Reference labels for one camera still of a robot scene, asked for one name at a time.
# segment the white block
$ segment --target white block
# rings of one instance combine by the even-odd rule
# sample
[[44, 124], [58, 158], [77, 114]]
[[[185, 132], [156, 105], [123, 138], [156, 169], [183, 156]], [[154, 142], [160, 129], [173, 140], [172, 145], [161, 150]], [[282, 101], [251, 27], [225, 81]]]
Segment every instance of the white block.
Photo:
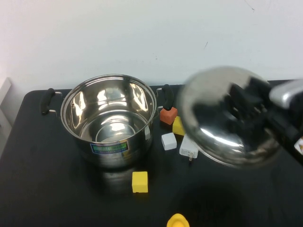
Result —
[[197, 146], [191, 141], [191, 139], [185, 134], [180, 146], [179, 153], [181, 155], [197, 158], [199, 149]]
[[164, 150], [171, 150], [177, 148], [177, 141], [174, 133], [168, 133], [162, 135], [162, 144], [164, 147]]

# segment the yellow cube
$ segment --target yellow cube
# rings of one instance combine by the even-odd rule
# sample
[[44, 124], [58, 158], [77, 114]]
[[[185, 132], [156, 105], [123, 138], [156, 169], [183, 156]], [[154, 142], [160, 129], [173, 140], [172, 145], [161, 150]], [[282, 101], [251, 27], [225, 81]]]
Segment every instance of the yellow cube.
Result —
[[133, 193], [148, 192], [148, 176], [147, 172], [133, 172]]
[[185, 135], [185, 131], [179, 116], [176, 117], [174, 123], [172, 124], [172, 132], [181, 136]]

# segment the pot rim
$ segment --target pot rim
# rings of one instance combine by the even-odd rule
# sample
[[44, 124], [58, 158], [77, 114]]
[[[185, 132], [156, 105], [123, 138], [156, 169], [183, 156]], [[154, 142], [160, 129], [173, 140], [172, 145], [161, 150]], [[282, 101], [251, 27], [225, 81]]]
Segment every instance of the pot rim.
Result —
[[[152, 114], [149, 118], [149, 120], [147, 121], [147, 123], [145, 124], [145, 126], [143, 128], [141, 128], [139, 131], [137, 131], [135, 134], [124, 138], [122, 140], [115, 140], [115, 141], [111, 141], [111, 142], [94, 142], [94, 141], [90, 141], [90, 140], [85, 140], [83, 138], [81, 138], [80, 136], [78, 136], [77, 134], [75, 134], [68, 126], [67, 122], [66, 122], [66, 117], [65, 117], [65, 113], [66, 113], [66, 108], [67, 108], [67, 104], [70, 103], [70, 101], [74, 98], [74, 94], [79, 92], [81, 89], [83, 89], [84, 87], [88, 86], [91, 83], [95, 83], [97, 80], [103, 80], [106, 79], [108, 77], [117, 77], [117, 78], [127, 78], [130, 79], [131, 81], [135, 82], [137, 85], [139, 85], [141, 88], [146, 89], [148, 91], [148, 93], [150, 93], [150, 96], [153, 99], [153, 111]], [[112, 144], [117, 144], [121, 141], [127, 140], [135, 135], [137, 135], [138, 133], [140, 133], [142, 130], [144, 130], [146, 128], [147, 125], [150, 124], [150, 122], [153, 121], [154, 115], [156, 113], [157, 110], [157, 98], [156, 95], [154, 93], [154, 91], [151, 89], [150, 86], [148, 86], [146, 83], [144, 83], [142, 80], [135, 78], [135, 77], [131, 77], [128, 75], [124, 75], [124, 74], [106, 74], [106, 75], [100, 75], [100, 76], [96, 76], [93, 78], [90, 78], [88, 80], [83, 81], [82, 83], [80, 83], [79, 85], [77, 85], [74, 89], [72, 89], [64, 98], [63, 103], [61, 105], [61, 110], [60, 110], [60, 116], [61, 116], [61, 122], [63, 124], [63, 126], [65, 127], [65, 129], [74, 137], [76, 137], [77, 139], [80, 139], [81, 141], [85, 141], [88, 143], [93, 143], [93, 144], [108, 144], [108, 145], [112, 145]]]

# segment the stainless steel lid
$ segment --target stainless steel lid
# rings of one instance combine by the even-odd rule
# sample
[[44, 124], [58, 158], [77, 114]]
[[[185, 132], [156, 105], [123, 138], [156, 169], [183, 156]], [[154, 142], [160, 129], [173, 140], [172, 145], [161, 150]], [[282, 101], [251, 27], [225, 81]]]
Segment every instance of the stainless steel lid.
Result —
[[231, 130], [240, 119], [222, 103], [229, 96], [231, 84], [245, 88], [251, 78], [260, 79], [237, 67], [212, 68], [192, 76], [178, 96], [178, 112], [186, 134], [206, 156], [228, 166], [263, 164], [275, 156], [279, 147], [266, 128], [250, 136]]

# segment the white wall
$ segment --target white wall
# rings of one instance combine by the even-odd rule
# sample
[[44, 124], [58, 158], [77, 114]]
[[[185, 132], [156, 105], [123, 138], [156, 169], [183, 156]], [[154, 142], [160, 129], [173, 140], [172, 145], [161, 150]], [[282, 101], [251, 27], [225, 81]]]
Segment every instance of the white wall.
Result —
[[301, 0], [2, 0], [0, 76], [13, 84], [2, 109], [14, 122], [27, 92], [108, 73], [177, 84], [224, 64], [266, 79], [301, 78], [302, 7]]

